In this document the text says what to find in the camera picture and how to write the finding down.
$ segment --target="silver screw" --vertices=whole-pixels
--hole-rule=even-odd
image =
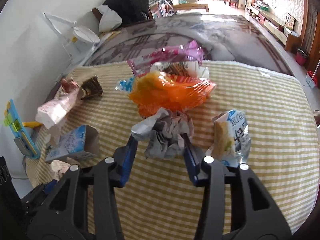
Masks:
[[[246,163],[241,163],[240,164],[240,169],[243,171],[246,171],[247,169],[249,169],[249,165]]]
[[[113,163],[115,161],[115,159],[113,157],[107,157],[104,159],[104,161],[105,161],[105,163],[110,164],[110,163]]]
[[[79,169],[79,166],[77,164],[73,164],[70,166],[71,171],[77,171]]]
[[[203,158],[206,163],[213,163],[214,158],[211,156],[206,156]]]

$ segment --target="framed picture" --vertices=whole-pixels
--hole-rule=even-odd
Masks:
[[[290,31],[293,31],[295,23],[296,23],[296,19],[295,19],[292,15],[290,15],[289,13],[287,13],[287,17],[286,17],[286,20],[285,20],[285,26],[286,26]]]

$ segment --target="yellow and white plaid cloth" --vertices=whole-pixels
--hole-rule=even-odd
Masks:
[[[195,126],[193,144],[204,151],[213,142],[211,118],[223,111],[244,111],[252,147],[248,164],[264,183],[295,232],[310,214],[318,192],[319,144],[316,125],[300,83],[293,77],[237,62],[204,61],[210,79],[218,87],[204,104],[188,111]],[[132,76],[125,62],[79,67],[73,71],[82,83],[97,75],[103,98],[86,100],[69,115],[64,131],[82,124],[100,134],[100,155],[82,162],[92,166],[116,148],[124,146],[131,127],[142,118],[126,94],[116,91],[116,82]],[[37,146],[39,160],[27,161],[33,186],[50,181],[49,164],[44,162],[46,129]],[[129,182],[116,189],[119,217],[125,239],[193,239],[201,209],[203,188],[189,181],[183,158],[146,159],[148,142],[139,142]],[[89,191],[89,231],[94,232],[92,191]],[[226,190],[225,232],[230,230],[230,191]]]

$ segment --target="orange plastic bag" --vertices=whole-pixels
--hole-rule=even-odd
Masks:
[[[206,101],[216,84],[206,78],[192,78],[153,71],[136,77],[129,98],[138,104],[139,114],[149,117],[164,107],[185,111]]]

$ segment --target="trash bin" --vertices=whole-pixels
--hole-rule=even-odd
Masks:
[[[300,66],[303,66],[305,64],[305,62],[307,61],[307,58],[308,58],[307,53],[302,48],[299,48],[297,55],[295,57],[296,62]]]

